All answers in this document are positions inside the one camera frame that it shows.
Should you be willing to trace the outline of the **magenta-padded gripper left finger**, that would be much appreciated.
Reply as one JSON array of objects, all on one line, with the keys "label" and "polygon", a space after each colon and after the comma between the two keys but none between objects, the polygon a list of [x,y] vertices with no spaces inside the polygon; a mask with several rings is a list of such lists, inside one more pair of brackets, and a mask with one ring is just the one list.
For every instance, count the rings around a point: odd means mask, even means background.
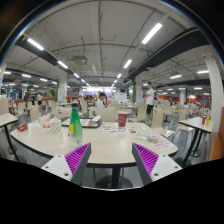
[{"label": "magenta-padded gripper left finger", "polygon": [[55,155],[42,169],[80,185],[90,155],[91,144],[87,143],[66,155]]}]

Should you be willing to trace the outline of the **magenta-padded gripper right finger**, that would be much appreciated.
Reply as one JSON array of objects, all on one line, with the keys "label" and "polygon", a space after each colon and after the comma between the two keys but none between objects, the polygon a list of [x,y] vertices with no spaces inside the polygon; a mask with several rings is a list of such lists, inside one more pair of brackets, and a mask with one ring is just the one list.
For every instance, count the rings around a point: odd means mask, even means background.
[{"label": "magenta-padded gripper right finger", "polygon": [[168,155],[158,155],[137,143],[132,144],[132,154],[144,185],[182,169],[182,167]]}]

